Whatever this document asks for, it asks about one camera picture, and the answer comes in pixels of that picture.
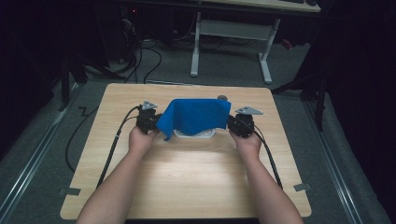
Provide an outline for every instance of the light wood tabletop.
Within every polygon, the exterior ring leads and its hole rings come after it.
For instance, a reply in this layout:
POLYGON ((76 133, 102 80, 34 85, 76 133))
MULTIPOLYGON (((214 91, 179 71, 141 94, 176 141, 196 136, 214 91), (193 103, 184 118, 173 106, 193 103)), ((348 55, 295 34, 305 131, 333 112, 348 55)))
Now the light wood tabletop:
MULTIPOLYGON (((271 92, 265 88, 109 84, 81 154, 70 188, 79 195, 66 195, 63 219, 77 219, 84 203, 94 192, 117 129, 127 112, 148 100, 162 113, 174 99, 216 99, 228 97, 235 109, 249 105, 263 112, 255 115, 273 154, 285 192, 302 217, 311 214, 288 139, 271 92)), ((107 174, 128 150, 128 134, 135 119, 123 126, 107 174)), ((255 217, 244 165, 228 130, 216 129, 209 139, 178 138, 168 142, 160 133, 142 162, 137 191, 128 218, 234 218, 255 217)), ((272 174, 264 146, 261 160, 272 174)))
POLYGON ((304 3, 292 3, 281 0, 201 0, 202 2, 209 3, 221 3, 221 4, 232 4, 238 6, 247 7, 264 7, 280 10, 290 10, 298 12, 320 12, 318 5, 312 7, 306 2, 304 3))

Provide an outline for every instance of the person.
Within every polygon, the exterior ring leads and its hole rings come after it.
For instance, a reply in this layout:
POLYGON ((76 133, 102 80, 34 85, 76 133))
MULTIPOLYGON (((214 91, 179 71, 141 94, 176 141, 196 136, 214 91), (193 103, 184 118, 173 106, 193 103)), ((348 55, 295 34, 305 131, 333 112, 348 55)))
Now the person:
MULTIPOLYGON (((138 127, 129 134, 129 150, 107 179, 82 208, 79 223, 124 223, 130 210, 141 161, 159 131, 144 134, 138 127)), ((303 223, 301 216, 265 166, 259 152, 261 140, 255 135, 242 138, 230 132, 245 164, 247 181, 260 223, 303 223)))

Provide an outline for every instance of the forearm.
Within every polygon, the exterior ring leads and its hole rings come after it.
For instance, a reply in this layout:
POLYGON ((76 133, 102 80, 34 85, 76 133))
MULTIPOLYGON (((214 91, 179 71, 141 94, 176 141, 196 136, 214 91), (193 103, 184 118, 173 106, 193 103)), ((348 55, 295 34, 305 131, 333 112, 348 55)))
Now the forearm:
POLYGON ((260 160, 249 158, 244 159, 244 162, 260 223, 303 223, 293 202, 260 160))
POLYGON ((140 162, 140 158, 128 153, 84 205, 77 223, 124 223, 140 162))

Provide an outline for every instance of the cloth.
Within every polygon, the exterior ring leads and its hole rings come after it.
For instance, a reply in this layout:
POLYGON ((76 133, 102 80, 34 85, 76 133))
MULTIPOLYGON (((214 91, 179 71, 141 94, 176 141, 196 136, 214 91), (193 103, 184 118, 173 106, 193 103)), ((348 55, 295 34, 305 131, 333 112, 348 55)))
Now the cloth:
POLYGON ((165 135, 172 137, 173 130, 194 135, 207 129, 226 129, 231 103, 218 99, 175 99, 157 122, 165 135))

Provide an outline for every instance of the gray tape on table corner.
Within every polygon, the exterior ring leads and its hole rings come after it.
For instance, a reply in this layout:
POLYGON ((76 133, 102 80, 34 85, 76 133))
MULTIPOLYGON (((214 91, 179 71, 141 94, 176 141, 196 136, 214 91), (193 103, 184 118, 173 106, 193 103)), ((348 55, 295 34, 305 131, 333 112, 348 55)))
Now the gray tape on table corner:
POLYGON ((65 195, 78 196, 80 191, 81 191, 81 189, 61 188, 61 190, 59 190, 59 195, 61 195, 61 196, 65 196, 65 195))
POLYGON ((294 189, 295 189, 296 191, 301 191, 301 190, 307 191, 307 190, 312 189, 312 187, 311 187, 311 185, 308 184, 308 183, 302 183, 302 184, 299 184, 299 185, 294 185, 294 189))

